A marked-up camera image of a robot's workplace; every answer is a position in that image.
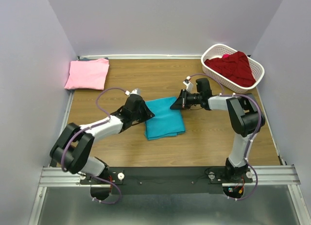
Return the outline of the teal t-shirt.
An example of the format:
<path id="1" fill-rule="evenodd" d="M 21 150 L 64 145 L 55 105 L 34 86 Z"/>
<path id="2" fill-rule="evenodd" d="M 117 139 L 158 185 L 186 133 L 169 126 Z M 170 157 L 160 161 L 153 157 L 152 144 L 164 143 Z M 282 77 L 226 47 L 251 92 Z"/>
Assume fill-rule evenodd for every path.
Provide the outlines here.
<path id="1" fill-rule="evenodd" d="M 176 97 L 166 97 L 147 101 L 146 105 L 154 117 L 145 122 L 145 136 L 148 140 L 175 137 L 185 133 L 185 125 L 179 110 L 171 110 Z"/>

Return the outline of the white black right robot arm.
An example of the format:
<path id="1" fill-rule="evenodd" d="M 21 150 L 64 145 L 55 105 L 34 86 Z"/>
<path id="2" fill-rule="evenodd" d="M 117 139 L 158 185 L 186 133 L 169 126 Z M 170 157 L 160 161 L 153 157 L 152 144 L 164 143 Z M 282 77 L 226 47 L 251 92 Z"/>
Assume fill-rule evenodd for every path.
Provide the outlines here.
<path id="1" fill-rule="evenodd" d="M 190 109 L 199 105 L 204 110 L 227 111 L 230 123 L 235 132 L 233 147 L 226 159 L 223 176 L 229 182 L 235 182 L 248 170 L 248 156 L 253 141 L 265 125 L 265 117 L 261 112 L 254 96 L 248 94 L 213 95 L 207 78 L 196 80 L 196 93 L 191 93 L 190 78 L 184 80 L 185 89 L 180 91 L 171 110 Z"/>

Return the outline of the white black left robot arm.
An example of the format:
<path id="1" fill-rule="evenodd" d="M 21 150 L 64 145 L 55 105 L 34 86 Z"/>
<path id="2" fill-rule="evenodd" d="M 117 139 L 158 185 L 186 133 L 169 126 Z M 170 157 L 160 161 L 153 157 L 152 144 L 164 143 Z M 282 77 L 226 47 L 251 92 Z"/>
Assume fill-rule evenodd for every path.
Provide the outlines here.
<path id="1" fill-rule="evenodd" d="M 107 165 L 89 156 L 92 145 L 154 116 L 141 96 L 130 94 L 125 104 L 105 119 L 80 126 L 68 124 L 52 147 L 50 157 L 66 172 L 87 173 L 96 183 L 104 183 L 108 177 Z"/>

